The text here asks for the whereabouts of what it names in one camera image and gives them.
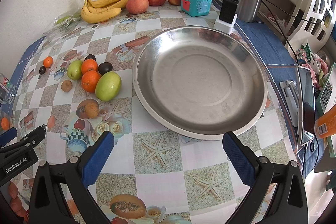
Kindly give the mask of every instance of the charger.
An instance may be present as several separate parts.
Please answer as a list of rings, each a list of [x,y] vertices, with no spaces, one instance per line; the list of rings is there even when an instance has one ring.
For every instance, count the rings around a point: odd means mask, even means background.
[[[235,25],[238,0],[223,0],[219,17],[215,21],[214,29],[231,34]]]

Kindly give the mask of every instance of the toy house box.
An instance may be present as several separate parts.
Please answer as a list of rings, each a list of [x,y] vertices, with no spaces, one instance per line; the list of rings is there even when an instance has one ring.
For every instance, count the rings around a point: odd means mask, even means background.
[[[192,17],[207,15],[212,0],[181,0],[181,9]]]

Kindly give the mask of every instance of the barcode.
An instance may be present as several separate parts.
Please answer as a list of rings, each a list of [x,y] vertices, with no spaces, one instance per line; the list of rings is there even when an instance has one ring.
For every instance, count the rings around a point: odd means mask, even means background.
[[[327,124],[324,123],[323,125],[320,125],[318,127],[318,132],[319,132],[319,135],[327,133],[328,132],[328,130],[327,130]]]

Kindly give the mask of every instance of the calculator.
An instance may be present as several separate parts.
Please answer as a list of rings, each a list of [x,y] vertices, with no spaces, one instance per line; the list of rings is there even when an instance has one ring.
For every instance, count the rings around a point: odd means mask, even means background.
[[[336,103],[336,90],[333,91],[333,87],[336,89],[336,69],[334,66],[335,63],[330,68],[327,81],[316,99],[316,108],[320,116],[326,113]]]

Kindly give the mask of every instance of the white plug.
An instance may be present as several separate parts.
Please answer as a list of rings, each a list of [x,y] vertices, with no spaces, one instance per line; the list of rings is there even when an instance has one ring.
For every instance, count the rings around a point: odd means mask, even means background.
[[[217,17],[216,21],[215,21],[215,25],[214,25],[214,29],[218,30],[218,31],[222,31],[224,33],[227,34],[231,34],[233,26],[235,25],[237,19],[237,14],[235,14],[233,21],[231,23],[227,23],[223,20],[219,19],[219,16]]]

